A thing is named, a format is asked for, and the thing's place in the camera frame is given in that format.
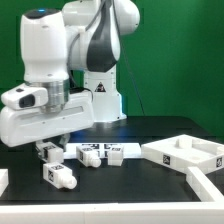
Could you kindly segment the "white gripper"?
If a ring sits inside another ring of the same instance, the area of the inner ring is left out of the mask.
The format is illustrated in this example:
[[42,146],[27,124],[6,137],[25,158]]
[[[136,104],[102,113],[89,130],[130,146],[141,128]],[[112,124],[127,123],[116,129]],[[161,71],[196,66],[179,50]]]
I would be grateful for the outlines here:
[[60,112],[44,113],[40,107],[14,110],[5,106],[0,113],[0,139],[9,147],[55,136],[66,148],[70,132],[89,128],[94,123],[92,96],[89,91],[70,95]]

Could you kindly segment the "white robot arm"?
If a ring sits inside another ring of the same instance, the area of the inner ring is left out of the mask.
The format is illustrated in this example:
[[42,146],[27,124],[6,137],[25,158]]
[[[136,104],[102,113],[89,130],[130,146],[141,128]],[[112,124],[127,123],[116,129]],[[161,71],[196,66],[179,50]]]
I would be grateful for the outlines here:
[[139,22],[131,0],[75,0],[24,13],[24,82],[1,95],[2,142],[14,147],[124,119],[116,89],[120,37]]

